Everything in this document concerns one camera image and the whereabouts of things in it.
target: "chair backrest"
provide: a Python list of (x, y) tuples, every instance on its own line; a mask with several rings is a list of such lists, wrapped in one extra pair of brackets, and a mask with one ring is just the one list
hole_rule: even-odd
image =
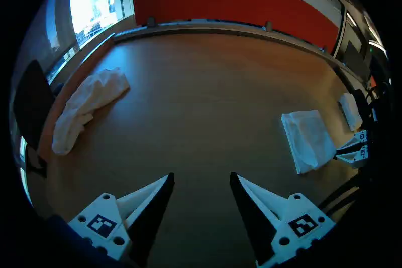
[(34, 60), (28, 65), (17, 86), (13, 110), (21, 135), (35, 150), (53, 102), (52, 90), (39, 62)]

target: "window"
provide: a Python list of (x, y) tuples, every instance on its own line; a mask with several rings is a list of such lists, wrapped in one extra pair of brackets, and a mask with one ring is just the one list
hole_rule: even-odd
[(115, 0), (71, 0), (71, 17), (79, 46), (117, 22)]

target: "ceiling light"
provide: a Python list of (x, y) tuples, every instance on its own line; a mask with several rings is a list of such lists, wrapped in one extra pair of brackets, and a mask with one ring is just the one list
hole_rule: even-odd
[(355, 20), (352, 18), (352, 16), (349, 13), (346, 13), (346, 15), (348, 16), (348, 18), (350, 19), (350, 21), (352, 21), (354, 26), (357, 26)]
[(384, 52), (384, 54), (387, 57), (387, 59), (388, 59), (388, 55), (386, 54), (386, 49), (384, 47), (382, 47), (380, 44), (378, 44), (376, 41), (373, 41), (373, 40), (368, 40), (368, 43), (370, 45), (373, 45), (374, 47), (377, 47), (378, 49), (381, 49)]
[(376, 32), (374, 31), (374, 29), (372, 29), (372, 28), (370, 27), (370, 25), (368, 26), (368, 28), (369, 28), (370, 32), (373, 34), (373, 36), (375, 37), (375, 39), (377, 40), (377, 42), (382, 46), (381, 39), (380, 39), (380, 37), (376, 34)]

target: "cloth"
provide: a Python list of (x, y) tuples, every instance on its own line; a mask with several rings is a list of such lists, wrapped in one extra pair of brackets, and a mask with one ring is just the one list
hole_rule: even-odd
[(334, 143), (317, 110), (283, 114), (281, 119), (298, 174), (318, 169), (334, 157)]
[(339, 103), (342, 106), (342, 110), (345, 114), (350, 130), (354, 132), (361, 127), (363, 120), (361, 119), (359, 110), (357, 109), (356, 100), (353, 97), (353, 94), (343, 93), (339, 99)]
[(67, 101), (63, 113), (57, 119), (52, 150), (55, 154), (68, 154), (84, 125), (98, 109), (129, 88), (126, 76), (119, 68), (103, 70), (87, 77)]

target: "red wall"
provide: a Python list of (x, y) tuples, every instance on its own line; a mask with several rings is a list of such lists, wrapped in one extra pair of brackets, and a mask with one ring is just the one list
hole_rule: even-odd
[(137, 24), (149, 16), (156, 22), (222, 19), (265, 25), (290, 33), (331, 52), (338, 27), (303, 0), (134, 0)]

